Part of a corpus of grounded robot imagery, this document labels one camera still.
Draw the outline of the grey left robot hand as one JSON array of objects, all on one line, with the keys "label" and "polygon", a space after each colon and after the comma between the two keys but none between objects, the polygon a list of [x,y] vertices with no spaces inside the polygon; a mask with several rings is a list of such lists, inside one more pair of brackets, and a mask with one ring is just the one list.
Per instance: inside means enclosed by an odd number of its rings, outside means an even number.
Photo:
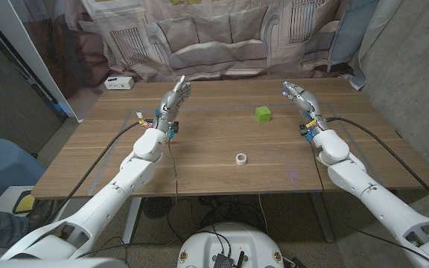
[{"label": "grey left robot hand", "polygon": [[185,76],[177,81],[174,88],[168,91],[161,99],[159,115],[153,122],[153,128],[166,133],[178,115],[179,108],[191,96],[191,83],[185,80]]}]

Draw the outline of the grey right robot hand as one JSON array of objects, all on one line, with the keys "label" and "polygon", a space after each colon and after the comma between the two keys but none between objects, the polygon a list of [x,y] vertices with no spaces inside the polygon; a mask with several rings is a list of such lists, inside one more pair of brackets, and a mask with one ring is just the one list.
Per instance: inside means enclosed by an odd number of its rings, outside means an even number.
[{"label": "grey right robot hand", "polygon": [[322,131],[329,130],[327,121],[322,116],[320,105],[313,94],[288,81],[284,81],[283,86],[285,90],[282,94],[290,99],[299,108],[301,114],[306,117],[306,124],[301,127],[302,135],[307,135],[308,133],[316,135]]}]

